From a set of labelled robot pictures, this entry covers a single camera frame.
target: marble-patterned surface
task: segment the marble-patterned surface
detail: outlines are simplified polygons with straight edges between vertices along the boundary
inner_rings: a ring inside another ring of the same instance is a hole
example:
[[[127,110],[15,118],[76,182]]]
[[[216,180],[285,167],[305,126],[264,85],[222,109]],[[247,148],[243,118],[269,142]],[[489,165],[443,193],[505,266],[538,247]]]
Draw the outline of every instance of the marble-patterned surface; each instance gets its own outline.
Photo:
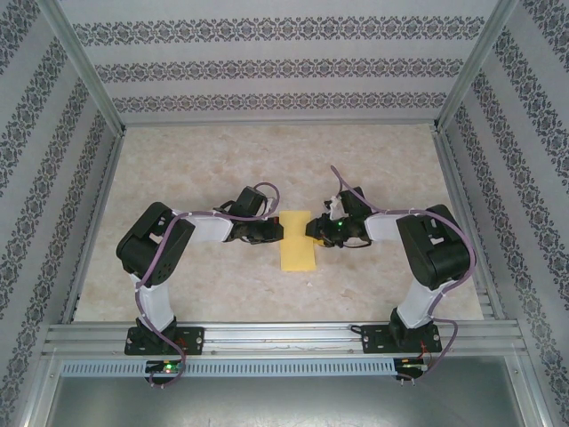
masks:
[[[323,212],[338,182],[329,165],[388,208],[450,206],[427,125],[204,126],[131,128],[101,222],[76,320],[134,320],[132,283],[116,244],[154,201],[207,210],[246,185],[274,182],[281,210]],[[411,284],[399,242],[366,249],[316,248],[317,270],[282,272],[279,245],[188,246],[172,275],[179,320],[387,320]],[[438,317],[481,319],[469,281]]]

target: patterned wallpaper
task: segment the patterned wallpaper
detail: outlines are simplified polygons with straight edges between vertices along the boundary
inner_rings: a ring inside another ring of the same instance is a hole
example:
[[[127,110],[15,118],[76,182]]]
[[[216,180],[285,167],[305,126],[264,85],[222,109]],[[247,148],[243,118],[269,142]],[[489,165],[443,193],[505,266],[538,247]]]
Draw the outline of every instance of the patterned wallpaper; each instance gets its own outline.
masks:
[[[496,0],[63,1],[127,124],[437,117]]]
[[[523,1],[446,129],[501,302],[569,425],[569,12]]]
[[[0,0],[0,426],[60,320],[115,135],[33,0]]]

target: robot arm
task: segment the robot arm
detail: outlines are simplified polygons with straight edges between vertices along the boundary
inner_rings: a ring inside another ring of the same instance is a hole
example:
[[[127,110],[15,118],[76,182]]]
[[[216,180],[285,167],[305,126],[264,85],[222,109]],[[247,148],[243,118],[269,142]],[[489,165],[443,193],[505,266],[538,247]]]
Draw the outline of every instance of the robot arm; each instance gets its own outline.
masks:
[[[283,227],[279,224],[278,217],[258,221],[229,219],[251,218],[259,212],[261,206],[265,213],[269,210],[270,203],[271,200],[260,191],[247,187],[237,201],[229,201],[217,209],[228,217],[213,216],[215,211],[212,211],[212,214],[195,213],[179,219],[174,223],[164,245],[164,251],[147,282],[144,286],[137,286],[156,255],[159,240],[172,220],[180,214],[179,211],[172,210],[160,202],[148,207],[116,248],[116,256],[121,260],[123,269],[129,273],[136,292],[140,293],[143,313],[137,318],[137,327],[142,341],[160,344],[158,337],[148,327],[148,322],[166,336],[174,334],[176,319],[170,306],[168,280],[178,265],[186,245],[231,242],[235,239],[255,245],[283,238]],[[229,210],[226,212],[224,208],[228,206]]]
[[[359,187],[354,190],[364,196]],[[350,238],[364,243],[356,247],[379,240],[403,243],[414,278],[404,301],[391,313],[389,334],[398,349],[415,347],[432,325],[429,311],[434,301],[469,269],[469,251],[464,242],[450,227],[427,215],[373,214],[348,190],[325,202],[325,206],[329,212],[310,222],[306,234],[322,240],[326,247],[353,247],[345,245]],[[427,211],[457,225],[444,205]]]

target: yellow sponge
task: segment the yellow sponge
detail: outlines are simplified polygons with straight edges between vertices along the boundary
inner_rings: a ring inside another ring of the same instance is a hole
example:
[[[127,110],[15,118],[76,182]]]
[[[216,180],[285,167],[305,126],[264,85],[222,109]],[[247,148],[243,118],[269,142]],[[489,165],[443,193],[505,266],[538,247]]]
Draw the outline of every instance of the yellow sponge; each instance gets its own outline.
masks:
[[[314,239],[305,236],[310,211],[281,211],[278,221],[284,228],[281,246],[282,271],[312,271],[317,269],[314,258]]]

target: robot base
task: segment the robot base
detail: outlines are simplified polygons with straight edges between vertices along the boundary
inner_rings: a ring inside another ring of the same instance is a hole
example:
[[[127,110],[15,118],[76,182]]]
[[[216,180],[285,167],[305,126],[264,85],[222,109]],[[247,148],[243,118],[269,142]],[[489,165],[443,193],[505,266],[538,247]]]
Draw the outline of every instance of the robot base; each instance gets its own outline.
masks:
[[[431,353],[443,350],[438,327],[429,322],[416,329],[405,327],[397,309],[391,313],[388,325],[362,325],[351,327],[352,332],[362,336],[364,353],[422,353],[425,349]]]
[[[162,331],[162,334],[175,342],[189,356],[199,356],[204,347],[204,329],[202,327],[176,326],[176,318]],[[177,355],[178,352],[163,342],[150,329],[145,327],[139,318],[136,326],[128,330],[124,346],[126,356]]]

